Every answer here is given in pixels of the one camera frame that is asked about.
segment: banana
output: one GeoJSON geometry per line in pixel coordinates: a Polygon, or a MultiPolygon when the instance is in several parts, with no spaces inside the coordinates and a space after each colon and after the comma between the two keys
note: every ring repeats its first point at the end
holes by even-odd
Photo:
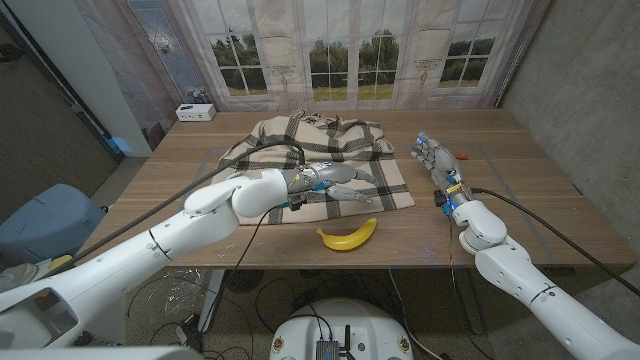
{"type": "Polygon", "coordinates": [[[378,220],[371,218],[360,226],[358,230],[346,236],[327,235],[322,229],[318,229],[316,232],[322,236],[322,240],[328,248],[333,250],[351,250],[367,241],[376,229],[376,225],[378,225],[378,220]]]}

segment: white box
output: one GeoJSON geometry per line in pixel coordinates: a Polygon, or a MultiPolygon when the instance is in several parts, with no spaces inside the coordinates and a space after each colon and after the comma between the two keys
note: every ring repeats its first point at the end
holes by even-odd
{"type": "Polygon", "coordinates": [[[182,104],[176,110],[180,121],[211,121],[215,114],[213,104],[182,104]]]}

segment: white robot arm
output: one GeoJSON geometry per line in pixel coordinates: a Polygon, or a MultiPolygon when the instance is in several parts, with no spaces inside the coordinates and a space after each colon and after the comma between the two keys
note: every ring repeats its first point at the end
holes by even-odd
{"type": "Polygon", "coordinates": [[[62,347],[116,299],[172,259],[213,244],[276,206],[297,209],[309,190],[337,200],[371,198],[335,184],[373,177],[341,163],[236,173],[191,194],[185,209],[85,264],[0,294],[0,349],[62,347]]]}
{"type": "Polygon", "coordinates": [[[607,325],[544,276],[528,252],[507,234],[504,222],[474,199],[456,158],[438,141],[421,132],[411,155],[431,172],[438,186],[436,205],[458,226],[462,247],[475,256],[480,274],[513,296],[544,324],[578,359],[636,359],[637,345],[607,325]]]}

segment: blue chair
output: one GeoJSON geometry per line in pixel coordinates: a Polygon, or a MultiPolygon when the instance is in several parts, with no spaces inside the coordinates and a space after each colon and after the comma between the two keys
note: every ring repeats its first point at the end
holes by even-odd
{"type": "Polygon", "coordinates": [[[57,184],[0,225],[0,252],[30,263],[75,255],[104,216],[81,191],[57,184]]]}

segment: plaid cloth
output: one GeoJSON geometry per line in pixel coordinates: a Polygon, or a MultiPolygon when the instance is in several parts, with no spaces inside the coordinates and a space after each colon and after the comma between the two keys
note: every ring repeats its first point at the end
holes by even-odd
{"type": "MultiPolygon", "coordinates": [[[[308,192],[307,204],[298,211],[274,209],[269,224],[299,223],[334,219],[341,216],[401,209],[415,205],[393,157],[393,146],[384,138],[380,125],[362,120],[343,120],[297,110],[290,117],[277,116],[256,124],[251,134],[232,146],[218,166],[258,145],[274,141],[295,140],[304,148],[306,162],[344,162],[373,175],[376,185],[351,180],[340,186],[349,187],[373,198],[372,204],[337,201],[324,192],[308,192]]],[[[274,146],[251,154],[216,175],[212,183],[225,180],[234,172],[258,169],[292,169],[297,165],[295,148],[274,146]]],[[[256,224],[258,218],[240,218],[241,224],[256,224]]]]}

